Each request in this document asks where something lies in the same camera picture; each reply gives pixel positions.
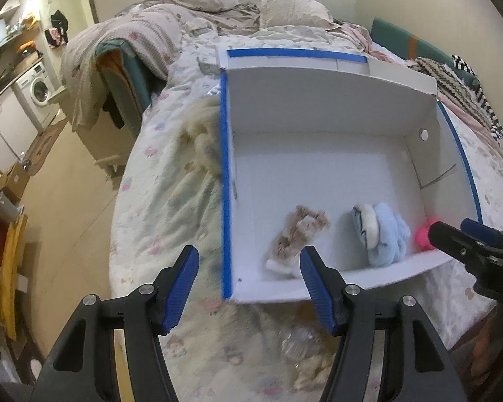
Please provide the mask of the green headboard cushion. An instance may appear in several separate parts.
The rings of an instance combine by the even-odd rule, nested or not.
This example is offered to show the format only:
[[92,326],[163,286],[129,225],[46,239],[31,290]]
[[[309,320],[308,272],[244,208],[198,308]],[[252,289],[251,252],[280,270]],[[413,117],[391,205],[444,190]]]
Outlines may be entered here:
[[477,88],[480,85],[474,71],[459,55],[448,55],[429,42],[382,18],[373,19],[371,38],[404,60],[429,58],[452,68],[468,86]]

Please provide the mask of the striped knitted blanket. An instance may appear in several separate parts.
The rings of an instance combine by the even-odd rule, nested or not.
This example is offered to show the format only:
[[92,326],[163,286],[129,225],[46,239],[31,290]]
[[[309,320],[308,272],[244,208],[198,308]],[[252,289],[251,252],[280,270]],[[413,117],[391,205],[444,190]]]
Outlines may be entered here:
[[409,63],[409,67],[433,77],[439,99],[503,157],[503,127],[480,87],[471,89],[447,64],[426,57],[417,57]]

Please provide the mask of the crumpled beige blanket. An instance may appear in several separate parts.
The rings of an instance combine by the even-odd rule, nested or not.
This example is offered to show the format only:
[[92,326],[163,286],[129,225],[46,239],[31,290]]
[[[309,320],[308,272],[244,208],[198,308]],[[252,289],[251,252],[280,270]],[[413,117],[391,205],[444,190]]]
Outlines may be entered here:
[[251,35],[259,29],[260,14],[253,2],[240,0],[145,0],[78,33],[61,58],[61,75],[73,99],[72,129],[91,129],[110,92],[95,64],[102,42],[124,40],[152,74],[166,80],[185,34],[205,28],[219,35]]

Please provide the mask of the white brown fluffy sock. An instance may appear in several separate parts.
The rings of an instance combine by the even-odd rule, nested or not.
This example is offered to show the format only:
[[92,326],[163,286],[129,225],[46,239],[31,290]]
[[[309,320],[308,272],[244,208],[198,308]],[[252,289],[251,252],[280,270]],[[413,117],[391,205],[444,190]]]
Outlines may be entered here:
[[313,240],[330,228],[325,211],[314,211],[298,205],[288,216],[282,232],[272,242],[265,269],[281,276],[300,278],[300,253]]

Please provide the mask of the beige fluffy plush toy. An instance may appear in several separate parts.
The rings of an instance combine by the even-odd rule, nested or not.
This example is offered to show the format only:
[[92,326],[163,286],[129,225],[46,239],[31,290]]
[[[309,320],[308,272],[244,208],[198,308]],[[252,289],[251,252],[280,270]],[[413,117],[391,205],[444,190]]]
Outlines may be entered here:
[[185,111],[180,137],[193,145],[197,163],[214,177],[222,176],[220,97],[206,95]]

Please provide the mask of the patterned bed cover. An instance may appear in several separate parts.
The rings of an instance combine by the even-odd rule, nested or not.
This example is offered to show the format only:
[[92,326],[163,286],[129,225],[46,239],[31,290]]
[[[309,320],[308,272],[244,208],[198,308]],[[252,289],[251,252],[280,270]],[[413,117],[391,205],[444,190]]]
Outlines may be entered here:
[[217,46],[296,47],[371,55],[377,45],[353,32],[276,26],[249,36],[203,29],[184,37],[168,86],[152,98],[122,179],[111,226],[110,283],[114,296],[130,293],[173,263],[183,246],[196,246],[200,271],[180,324],[162,350],[183,401],[315,401],[326,379],[299,379],[280,351],[281,335],[312,313],[310,304],[231,305],[222,301],[222,176],[197,163],[180,137],[185,111],[218,95]]

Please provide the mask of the pink rubber duck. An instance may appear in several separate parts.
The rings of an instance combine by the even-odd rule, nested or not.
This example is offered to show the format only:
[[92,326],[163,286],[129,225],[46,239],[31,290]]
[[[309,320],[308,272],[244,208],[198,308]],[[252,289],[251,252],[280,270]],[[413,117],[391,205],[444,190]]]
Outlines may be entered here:
[[438,219],[430,218],[427,220],[427,223],[415,233],[414,240],[421,251],[434,250],[434,246],[429,239],[429,231],[430,227],[432,227],[434,223],[437,223],[437,221]]

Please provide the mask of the light blue fluffy sock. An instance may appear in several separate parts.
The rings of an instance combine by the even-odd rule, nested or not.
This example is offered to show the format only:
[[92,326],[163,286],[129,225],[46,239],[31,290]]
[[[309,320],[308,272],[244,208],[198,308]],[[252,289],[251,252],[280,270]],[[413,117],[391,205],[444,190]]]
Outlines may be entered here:
[[406,257],[411,230],[388,204],[357,203],[351,216],[371,267],[387,267]]

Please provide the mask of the white washing machine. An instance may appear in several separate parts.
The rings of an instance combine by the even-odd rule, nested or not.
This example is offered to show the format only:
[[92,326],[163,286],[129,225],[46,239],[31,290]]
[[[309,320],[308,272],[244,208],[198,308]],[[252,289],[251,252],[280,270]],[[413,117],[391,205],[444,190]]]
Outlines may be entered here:
[[61,110],[60,105],[50,102],[56,89],[44,64],[39,62],[32,65],[13,83],[12,88],[38,133],[42,133]]

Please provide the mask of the yellow wooden chair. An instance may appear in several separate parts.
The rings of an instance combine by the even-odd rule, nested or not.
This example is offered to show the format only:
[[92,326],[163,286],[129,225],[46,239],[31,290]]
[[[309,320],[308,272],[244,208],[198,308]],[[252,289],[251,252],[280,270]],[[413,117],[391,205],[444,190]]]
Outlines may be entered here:
[[18,220],[8,223],[0,264],[0,324],[6,337],[11,340],[17,339],[16,292],[28,292],[29,281],[19,274],[27,224],[26,214],[21,214]]

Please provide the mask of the blue white cardboard box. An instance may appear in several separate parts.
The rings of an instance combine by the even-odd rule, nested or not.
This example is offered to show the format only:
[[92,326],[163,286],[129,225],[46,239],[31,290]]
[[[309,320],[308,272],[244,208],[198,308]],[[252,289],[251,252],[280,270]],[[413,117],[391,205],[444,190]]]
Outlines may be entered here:
[[220,49],[222,296],[301,301],[299,277],[269,270],[274,239],[297,206],[331,226],[314,240],[324,262],[362,288],[410,279],[448,261],[421,251],[369,265],[351,221],[386,203],[411,230],[483,217],[466,153],[434,79],[361,55],[294,48]]

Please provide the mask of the clear plastic toy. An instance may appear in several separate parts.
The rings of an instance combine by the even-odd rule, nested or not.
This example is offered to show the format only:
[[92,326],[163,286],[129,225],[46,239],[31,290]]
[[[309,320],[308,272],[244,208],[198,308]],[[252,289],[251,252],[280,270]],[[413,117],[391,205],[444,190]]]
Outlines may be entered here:
[[282,354],[294,363],[316,355],[322,348],[319,332],[311,326],[297,324],[281,335]]

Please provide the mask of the white kitchen cabinet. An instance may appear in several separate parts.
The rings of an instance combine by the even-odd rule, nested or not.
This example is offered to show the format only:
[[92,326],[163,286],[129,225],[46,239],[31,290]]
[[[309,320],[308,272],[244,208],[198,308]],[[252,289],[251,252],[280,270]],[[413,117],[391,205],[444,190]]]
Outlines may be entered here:
[[38,135],[38,129],[11,88],[0,95],[0,171],[21,161]]

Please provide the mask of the beige pillow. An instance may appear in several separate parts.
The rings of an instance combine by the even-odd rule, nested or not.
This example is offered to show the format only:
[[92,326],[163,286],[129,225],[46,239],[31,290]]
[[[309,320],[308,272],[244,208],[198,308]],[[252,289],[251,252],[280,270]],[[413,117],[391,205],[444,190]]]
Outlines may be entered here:
[[261,0],[260,28],[303,25],[331,29],[330,11],[316,0]]

